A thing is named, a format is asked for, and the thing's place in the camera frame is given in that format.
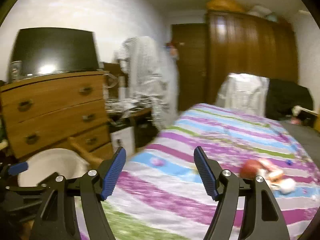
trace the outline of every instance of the small blue toy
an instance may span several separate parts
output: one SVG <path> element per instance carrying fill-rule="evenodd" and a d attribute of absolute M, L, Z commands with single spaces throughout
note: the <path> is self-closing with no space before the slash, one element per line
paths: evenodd
<path fill-rule="evenodd" d="M 292 164 L 293 164 L 292 160 L 287 160 L 286 163 L 287 163 L 289 166 L 292 166 Z"/>

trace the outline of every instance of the brown door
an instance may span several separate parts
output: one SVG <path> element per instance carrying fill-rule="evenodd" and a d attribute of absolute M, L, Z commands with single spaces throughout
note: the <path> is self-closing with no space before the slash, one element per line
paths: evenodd
<path fill-rule="evenodd" d="M 180 111 L 205 102 L 206 34 L 206 24 L 172 25 L 172 40 L 179 51 Z"/>

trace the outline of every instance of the white bowl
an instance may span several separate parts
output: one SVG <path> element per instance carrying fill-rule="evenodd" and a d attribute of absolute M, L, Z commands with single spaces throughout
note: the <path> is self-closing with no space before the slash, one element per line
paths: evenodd
<path fill-rule="evenodd" d="M 28 170 L 19 174 L 21 187 L 33 187 L 55 171 L 66 179 L 81 177 L 87 172 L 87 161 L 74 151 L 67 149 L 49 149 L 37 153 L 27 160 Z"/>

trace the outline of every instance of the silver screw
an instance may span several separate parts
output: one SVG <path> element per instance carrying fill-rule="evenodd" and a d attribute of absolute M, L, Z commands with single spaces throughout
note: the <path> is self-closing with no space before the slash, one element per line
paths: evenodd
<path fill-rule="evenodd" d="M 60 182 L 60 181 L 63 181 L 63 177 L 62 176 L 56 177 L 56 182 Z"/>
<path fill-rule="evenodd" d="M 97 175 L 97 171 L 96 170 L 88 171 L 88 175 L 89 176 L 95 176 L 95 175 Z"/>
<path fill-rule="evenodd" d="M 231 171 L 229 171 L 229 170 L 224 170 L 224 171 L 222 171 L 222 174 L 223 174 L 224 176 L 226 176 L 226 177 L 229 177 L 229 176 L 231 175 Z"/>
<path fill-rule="evenodd" d="M 261 177 L 261 176 L 257 176 L 257 177 L 256 177 L 256 181 L 257 181 L 257 182 L 263 182 L 264 179 L 263 179 L 263 177 Z"/>

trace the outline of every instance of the striped bedspread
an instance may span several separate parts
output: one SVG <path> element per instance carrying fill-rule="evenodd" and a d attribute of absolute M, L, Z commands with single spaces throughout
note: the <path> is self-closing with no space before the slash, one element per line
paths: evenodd
<path fill-rule="evenodd" d="M 197 146 L 236 174 L 246 160 L 263 157 L 293 178 L 294 192 L 274 191 L 291 239 L 305 230 L 320 206 L 319 171 L 278 122 L 198 104 L 124 166 L 113 195 L 102 203 L 117 239 L 203 239 L 218 203 L 206 194 L 196 171 Z M 238 237 L 243 208 L 240 197 L 230 239 Z M 80 208 L 77 217 L 87 239 Z"/>

